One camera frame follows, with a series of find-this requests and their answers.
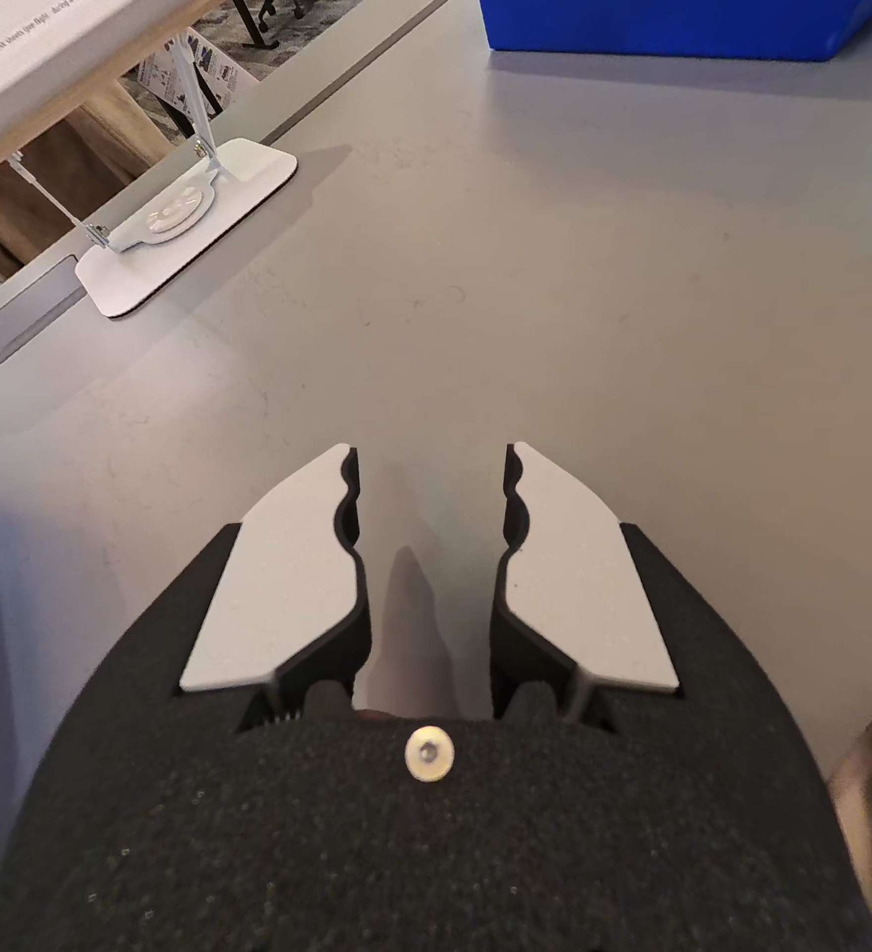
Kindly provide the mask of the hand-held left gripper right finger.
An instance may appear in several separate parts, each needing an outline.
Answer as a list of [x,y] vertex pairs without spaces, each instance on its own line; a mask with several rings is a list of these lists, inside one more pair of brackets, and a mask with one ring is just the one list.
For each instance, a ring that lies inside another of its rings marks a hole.
[[680,681],[612,509],[525,442],[506,447],[490,618],[495,696],[543,682],[672,695]]

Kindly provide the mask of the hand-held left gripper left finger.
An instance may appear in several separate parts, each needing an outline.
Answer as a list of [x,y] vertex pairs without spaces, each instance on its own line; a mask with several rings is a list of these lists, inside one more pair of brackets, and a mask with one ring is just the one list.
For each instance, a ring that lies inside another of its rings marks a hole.
[[184,693],[272,685],[352,693],[371,654],[358,451],[332,446],[243,517],[180,677]]

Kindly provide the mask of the blue storage bin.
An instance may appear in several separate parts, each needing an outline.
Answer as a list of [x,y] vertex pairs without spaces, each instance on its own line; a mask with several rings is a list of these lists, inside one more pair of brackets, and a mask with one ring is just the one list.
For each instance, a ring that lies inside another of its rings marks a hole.
[[872,1],[482,1],[500,52],[823,62]]

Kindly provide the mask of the beige curtain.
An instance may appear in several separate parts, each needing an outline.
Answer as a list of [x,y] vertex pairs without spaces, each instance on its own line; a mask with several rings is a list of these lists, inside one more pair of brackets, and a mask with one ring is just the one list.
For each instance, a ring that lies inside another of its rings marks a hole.
[[[78,218],[86,219],[163,160],[181,141],[115,81],[32,140],[25,168]],[[49,200],[0,164],[0,278],[11,277],[73,226]]]

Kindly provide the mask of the printed floor sheet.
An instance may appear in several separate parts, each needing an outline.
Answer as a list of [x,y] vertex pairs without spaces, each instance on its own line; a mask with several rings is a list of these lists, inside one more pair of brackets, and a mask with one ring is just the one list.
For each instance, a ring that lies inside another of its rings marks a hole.
[[[186,35],[209,118],[227,110],[258,85],[258,80],[250,72],[197,30],[189,28]],[[134,71],[134,78],[164,105],[190,119],[191,111],[170,46],[170,43],[164,44],[141,61]]]

